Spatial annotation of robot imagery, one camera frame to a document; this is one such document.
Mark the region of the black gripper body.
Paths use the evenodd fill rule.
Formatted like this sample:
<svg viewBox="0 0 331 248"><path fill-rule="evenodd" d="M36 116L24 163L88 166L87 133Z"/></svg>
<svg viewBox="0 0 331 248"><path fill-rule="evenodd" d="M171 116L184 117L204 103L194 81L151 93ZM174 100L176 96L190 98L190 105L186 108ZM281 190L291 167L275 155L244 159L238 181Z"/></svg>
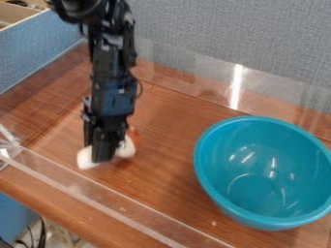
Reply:
<svg viewBox="0 0 331 248"><path fill-rule="evenodd" d="M138 84L134 78L112 79L104 85L94 84L92 95L83 98L83 114L95 116L96 127L114 130L126 126L128 129L127 117L135 112Z"/></svg>

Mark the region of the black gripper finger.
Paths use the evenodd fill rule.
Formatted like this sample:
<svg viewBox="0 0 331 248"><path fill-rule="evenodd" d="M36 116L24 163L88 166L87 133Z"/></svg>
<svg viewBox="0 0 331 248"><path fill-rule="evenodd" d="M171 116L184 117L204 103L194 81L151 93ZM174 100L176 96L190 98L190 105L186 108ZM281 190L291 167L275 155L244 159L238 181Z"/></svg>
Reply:
<svg viewBox="0 0 331 248"><path fill-rule="evenodd" d="M83 114L83 120L84 120L84 126L83 126L84 145L88 146L94 142L94 131L96 127L96 120L95 120L95 116L91 113Z"/></svg>
<svg viewBox="0 0 331 248"><path fill-rule="evenodd" d="M126 138L126 126L119 126L114 130L104 127L96 127L92 134L92 162L103 163L115 156L120 142Z"/></svg>

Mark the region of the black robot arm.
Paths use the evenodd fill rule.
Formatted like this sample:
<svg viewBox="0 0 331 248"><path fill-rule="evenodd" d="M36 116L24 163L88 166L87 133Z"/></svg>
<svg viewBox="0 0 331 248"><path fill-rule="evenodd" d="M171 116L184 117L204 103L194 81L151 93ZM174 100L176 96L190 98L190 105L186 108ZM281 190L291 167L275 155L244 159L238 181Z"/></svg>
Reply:
<svg viewBox="0 0 331 248"><path fill-rule="evenodd" d="M83 99L84 146L94 163L110 161L126 140L139 81L135 20L126 0L44 0L60 19L87 37L92 95Z"/></svg>

